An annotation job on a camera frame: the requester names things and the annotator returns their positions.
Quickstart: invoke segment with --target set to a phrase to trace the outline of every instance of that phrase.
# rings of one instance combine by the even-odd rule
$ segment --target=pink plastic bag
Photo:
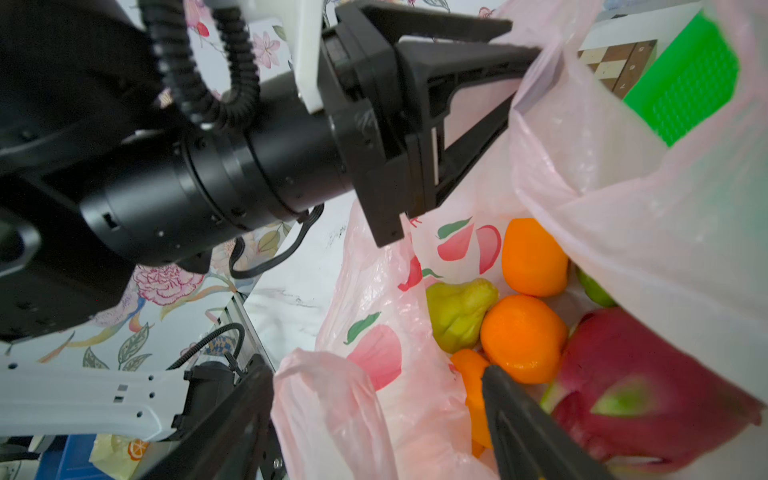
[[[756,371],[768,364],[766,6],[716,2],[742,58],[739,91],[668,151],[576,59],[600,4],[502,6],[515,26],[497,41],[543,52],[522,82],[460,91],[446,143],[519,89],[507,132],[441,208],[404,221],[401,242],[377,249],[353,208],[317,351],[290,354],[275,377],[273,421],[294,480],[497,478],[492,457],[470,453],[464,388],[432,338],[424,290],[483,276],[513,293],[498,257],[514,218],[535,217],[637,318],[768,400]],[[596,307],[573,277],[547,301],[571,324]],[[760,472],[745,465],[768,445],[764,432],[749,429],[674,478]]]
[[[472,457],[463,382],[432,338],[423,282],[409,286],[422,275],[410,242],[377,248],[356,202],[344,249],[317,352],[275,376],[290,477],[497,478]]]

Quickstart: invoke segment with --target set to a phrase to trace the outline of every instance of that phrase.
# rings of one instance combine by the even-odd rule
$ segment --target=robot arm
[[[490,45],[506,20],[353,2],[322,34],[320,15],[304,18],[312,9],[288,21],[295,76],[259,92],[245,24],[225,5],[214,17],[230,39],[235,98],[214,103],[187,51],[181,0],[142,0],[147,33],[95,5],[0,6],[6,342],[114,305],[136,263],[205,273],[215,245],[275,219],[306,228],[321,211],[310,209],[353,188],[377,244],[401,239],[399,215],[438,207],[506,129],[509,100],[446,147],[453,94],[520,78],[539,52]],[[306,71],[322,110],[305,95]],[[156,102],[163,83],[180,98],[168,108]]]

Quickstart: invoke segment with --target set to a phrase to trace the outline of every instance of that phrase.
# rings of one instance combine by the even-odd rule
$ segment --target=white bracket
[[[61,369],[0,357],[0,436],[112,433],[146,442],[176,431],[184,370]]]
[[[249,22],[277,17],[283,22],[293,54],[293,76],[299,97],[313,114],[323,109],[317,87],[320,34],[323,30],[323,0],[238,0]]]

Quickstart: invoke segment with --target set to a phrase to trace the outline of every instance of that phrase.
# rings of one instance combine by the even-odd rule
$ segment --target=black cable
[[[190,348],[185,354],[183,354],[181,357],[179,357],[178,360],[171,363],[171,365],[166,370],[174,370],[182,366],[184,363],[187,362],[192,356],[194,356],[195,353],[200,352],[204,346],[206,346],[208,343],[210,343],[211,340],[215,339],[222,333],[236,329],[239,333],[237,337],[237,343],[235,344],[235,351],[233,353],[233,356],[237,358],[238,355],[240,355],[240,349],[243,347],[243,338],[245,337],[245,328],[243,328],[242,325],[239,323],[228,323],[227,325],[220,326],[219,328],[215,329],[213,332],[207,334],[200,342],[197,342],[194,344],[192,348]]]
[[[260,88],[253,46],[240,9],[218,8],[212,12],[230,66],[230,97],[218,101],[197,70],[184,18],[184,0],[139,0],[138,6],[163,83],[187,118],[204,130],[247,127],[256,113]]]
[[[237,240],[235,240],[235,247],[232,249],[232,254],[230,255],[230,275],[232,278],[238,280],[253,278],[255,276],[261,275],[271,268],[280,265],[282,262],[287,260],[288,257],[290,257],[293,252],[299,248],[299,245],[301,245],[301,243],[304,241],[304,237],[306,237],[306,233],[310,231],[310,227],[314,225],[314,223],[317,222],[317,220],[320,218],[320,215],[323,214],[323,210],[325,210],[325,204],[317,205],[312,209],[312,213],[310,213],[306,220],[302,222],[301,230],[299,230],[299,237],[296,238],[296,241],[293,242],[293,245],[291,245],[288,250],[282,252],[280,255],[274,258],[270,258],[265,262],[259,263],[255,267],[249,268],[248,270],[235,270],[235,263],[240,259],[241,256],[243,256],[243,252],[245,251],[245,241],[242,237],[238,237]]]

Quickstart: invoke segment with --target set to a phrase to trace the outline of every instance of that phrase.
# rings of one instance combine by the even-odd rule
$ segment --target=orange
[[[480,455],[485,451],[485,447],[477,443],[475,440],[472,440],[472,456],[475,458],[480,458]]]
[[[538,298],[511,295],[488,311],[480,341],[491,363],[520,383],[549,383],[558,373],[568,328]]]
[[[490,366],[488,360],[484,359],[475,350],[463,349],[454,353],[451,362],[464,380],[464,388],[467,390],[466,405],[469,407],[469,418],[472,421],[472,454],[478,449],[475,443],[493,448],[491,442],[491,433],[488,430],[488,420],[485,417],[485,400],[482,398],[482,374],[485,368]]]
[[[504,235],[502,271],[518,293],[553,296],[568,285],[568,256],[536,219],[518,218]]]

